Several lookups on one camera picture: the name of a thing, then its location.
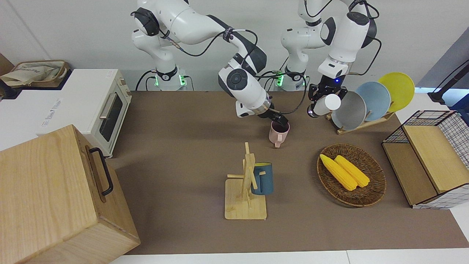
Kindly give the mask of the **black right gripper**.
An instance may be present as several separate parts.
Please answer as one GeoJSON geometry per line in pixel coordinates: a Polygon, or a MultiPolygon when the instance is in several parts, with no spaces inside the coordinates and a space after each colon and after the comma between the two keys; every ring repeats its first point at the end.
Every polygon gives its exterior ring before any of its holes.
{"type": "Polygon", "coordinates": [[[274,122],[274,127],[282,127],[282,125],[289,125],[289,120],[279,111],[272,109],[271,107],[259,107],[258,117],[270,119],[274,122]]]}

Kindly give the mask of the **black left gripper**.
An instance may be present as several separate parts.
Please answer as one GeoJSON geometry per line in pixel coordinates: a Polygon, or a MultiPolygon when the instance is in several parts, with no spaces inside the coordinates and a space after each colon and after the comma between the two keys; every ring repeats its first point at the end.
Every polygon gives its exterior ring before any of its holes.
{"type": "Polygon", "coordinates": [[[342,86],[344,79],[345,76],[336,78],[322,76],[318,85],[311,84],[308,92],[308,99],[310,100],[308,110],[313,110],[315,108],[318,96],[331,95],[338,92],[339,98],[343,100],[347,94],[347,88],[342,86]]]}

